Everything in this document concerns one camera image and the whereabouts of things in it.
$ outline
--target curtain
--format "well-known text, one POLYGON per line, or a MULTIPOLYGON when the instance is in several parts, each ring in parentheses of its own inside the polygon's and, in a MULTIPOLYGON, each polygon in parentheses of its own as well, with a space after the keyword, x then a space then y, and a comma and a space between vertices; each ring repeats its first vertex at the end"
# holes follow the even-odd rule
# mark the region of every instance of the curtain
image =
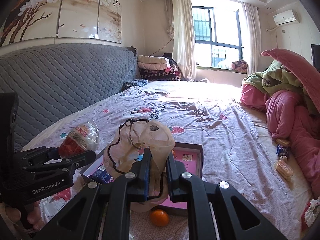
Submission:
POLYGON ((173 28, 173 6, 172 6, 172 0, 164 0, 165 5, 165 12, 167 15, 167 21, 169 24, 169 28, 167 29, 167 33, 169 35, 169 38, 174 38, 174 28, 173 28))
POLYGON ((247 75, 257 72, 258 61, 261 54, 261 29, 258 15, 258 8, 254 5, 243 3, 243 11, 246 19, 249 33, 250 53, 247 57, 248 72, 247 75))
POLYGON ((191 0, 172 0, 174 40, 172 58, 177 62, 184 79, 196 78, 195 32, 191 0))

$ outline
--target dark blue cloth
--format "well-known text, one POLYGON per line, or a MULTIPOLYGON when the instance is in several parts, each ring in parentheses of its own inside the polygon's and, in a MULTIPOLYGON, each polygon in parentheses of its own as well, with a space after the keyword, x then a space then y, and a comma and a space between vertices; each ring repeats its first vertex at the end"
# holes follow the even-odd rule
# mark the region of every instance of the dark blue cloth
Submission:
POLYGON ((135 79, 133 81, 123 83, 122 90, 125 91, 134 86, 143 87, 146 84, 148 84, 148 80, 146 79, 135 79))

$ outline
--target quilted sofa cover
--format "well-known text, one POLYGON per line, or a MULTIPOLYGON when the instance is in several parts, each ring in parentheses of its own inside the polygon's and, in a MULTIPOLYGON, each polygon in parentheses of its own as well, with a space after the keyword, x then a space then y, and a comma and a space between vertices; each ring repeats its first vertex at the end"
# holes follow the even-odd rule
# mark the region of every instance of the quilted sofa cover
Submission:
POLYGON ((17 92, 15 150, 58 120, 119 93, 139 78, 133 47, 52 44, 0 57, 0 92, 17 92))

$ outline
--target bed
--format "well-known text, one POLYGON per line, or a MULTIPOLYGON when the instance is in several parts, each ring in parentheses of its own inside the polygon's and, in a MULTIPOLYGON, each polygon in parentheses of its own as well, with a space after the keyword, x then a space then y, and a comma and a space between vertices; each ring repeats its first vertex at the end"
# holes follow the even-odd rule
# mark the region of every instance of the bed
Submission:
MULTIPOLYGON (((201 144, 203 180, 231 183, 289 240, 300 238, 301 214, 311 189, 293 156, 287 183, 273 168, 276 145, 263 113, 242 107, 240 88, 202 82, 158 81, 122 91, 140 76, 133 47, 53 44, 0 57, 0 92, 16 91, 20 102, 15 149, 58 147, 70 129, 94 119, 100 133, 98 154, 129 118, 156 119, 176 142, 201 144)), ((77 170, 67 194, 41 201, 48 222, 84 186, 77 170)), ((170 217, 166 228, 149 222, 148 212, 131 214, 136 239, 188 239, 188 223, 170 217)))
MULTIPOLYGON (((94 119, 100 133, 96 153, 112 141, 119 124, 127 119, 156 119, 170 127, 177 142, 201 144, 204 148, 203 180, 230 182, 289 240, 300 238, 301 214, 312 193, 301 169, 290 157, 294 176, 287 183, 273 168, 276 145, 263 113, 240 106, 240 89, 202 82, 157 81, 132 87, 45 129, 23 149, 57 147, 65 134, 81 122, 94 119)), ((74 176, 73 197, 84 184, 79 171, 74 176)), ((42 200, 45 221, 65 203, 42 200)), ((148 213, 131 214, 131 234, 137 239, 188 239, 186 219, 171 216, 165 229, 149 222, 148 213)))

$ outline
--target window sill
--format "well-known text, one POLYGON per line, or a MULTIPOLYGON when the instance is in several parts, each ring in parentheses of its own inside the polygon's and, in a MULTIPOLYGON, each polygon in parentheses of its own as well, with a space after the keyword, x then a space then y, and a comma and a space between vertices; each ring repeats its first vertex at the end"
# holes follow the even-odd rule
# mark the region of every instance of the window sill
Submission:
POLYGON ((214 70, 214 71, 227 71, 227 72, 233 72, 233 73, 238 73, 238 74, 243 74, 243 75, 246 75, 247 73, 246 72, 238 72, 238 71, 235 71, 235 70, 232 70, 232 69, 226 69, 226 68, 216 68, 216 67, 201 67, 201 66, 197 66, 197 69, 211 69, 211 70, 214 70))

